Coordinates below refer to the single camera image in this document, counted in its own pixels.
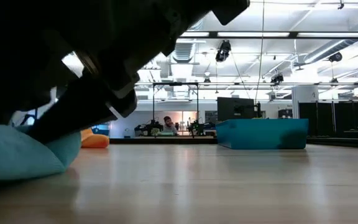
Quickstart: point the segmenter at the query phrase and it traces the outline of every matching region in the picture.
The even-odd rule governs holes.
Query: ceiling duct
[[[192,25],[188,31],[199,31],[203,26],[203,19]],[[176,44],[172,52],[172,59],[178,63],[189,63],[195,54],[196,44]]]
[[[358,31],[358,25],[353,27],[352,31]],[[327,44],[324,44],[319,49],[315,50],[312,53],[305,55],[303,58],[300,58],[299,63],[294,63],[294,66],[306,65],[310,63],[318,62],[324,58],[335,54],[336,52],[345,49],[348,46],[351,46],[358,42],[358,39],[347,39],[347,40],[332,40]]]
[[[353,27],[353,31],[358,31],[358,25]],[[358,42],[358,39],[349,39],[349,40],[332,40],[327,44],[324,44],[319,49],[315,50],[306,55],[291,55],[286,58],[283,62],[278,64],[276,67],[270,69],[266,75],[276,75],[279,72],[285,70],[286,68],[292,68],[291,61],[296,60],[298,57],[298,63],[294,63],[294,66],[302,66],[310,63],[315,63],[324,58],[328,58],[330,55],[335,54],[336,52],[345,49],[346,47],[353,45]]]

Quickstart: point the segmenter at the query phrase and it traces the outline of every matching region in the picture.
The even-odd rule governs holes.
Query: fluorescent light
[[[82,77],[82,70],[84,69],[84,65],[81,60],[78,58],[75,52],[72,52],[66,55],[62,62],[76,75],[78,78]]]
[[[218,32],[218,37],[288,37],[289,32]]]
[[[184,32],[181,37],[207,37],[209,32]]]
[[[212,83],[199,83],[199,85],[235,85],[235,83],[212,82]]]
[[[177,40],[177,44],[205,44],[205,43],[206,43],[205,40],[183,40],[183,39]]]
[[[297,37],[358,37],[358,32],[300,32]]]

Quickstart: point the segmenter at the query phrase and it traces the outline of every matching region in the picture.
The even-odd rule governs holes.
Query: metal frame
[[[209,85],[245,85],[245,86],[254,86],[254,85],[259,85],[259,86],[292,86],[292,85],[321,85],[321,86],[339,86],[339,85],[355,85],[358,86],[358,82],[353,82],[353,83],[323,83],[323,82],[318,82],[318,83],[257,83],[257,82],[211,82],[211,83],[180,83],[180,82],[173,82],[173,83],[136,83],[136,86],[140,86],[140,85],[144,85],[144,86],[155,86],[155,85],[198,85],[198,86],[209,86]]]
[[[233,35],[218,35],[218,33],[233,33]],[[247,34],[244,36],[236,36],[235,34]],[[186,32],[186,35],[180,36],[178,39],[261,39],[260,33],[266,34],[263,39],[319,39],[319,40],[347,40],[358,39],[358,37],[352,37],[352,34],[358,34],[358,32],[318,32],[318,31],[191,31]],[[321,36],[303,37],[298,36],[299,33],[307,34],[327,34]]]

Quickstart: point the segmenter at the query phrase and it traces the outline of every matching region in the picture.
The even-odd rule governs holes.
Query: man
[[[173,133],[178,134],[178,130],[175,128],[175,124],[172,122],[171,118],[169,116],[164,117],[164,127],[163,132],[165,133]]]

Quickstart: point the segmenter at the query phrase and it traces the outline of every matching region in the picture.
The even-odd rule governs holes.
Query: black partition
[[[317,123],[317,103],[300,103],[299,104],[299,117],[309,119],[309,136],[318,135]]]
[[[333,104],[318,103],[318,136],[335,135]]]
[[[300,118],[309,119],[309,136],[342,136],[358,127],[358,103],[299,103]]]
[[[358,127],[358,103],[335,103],[336,132],[343,133]]]

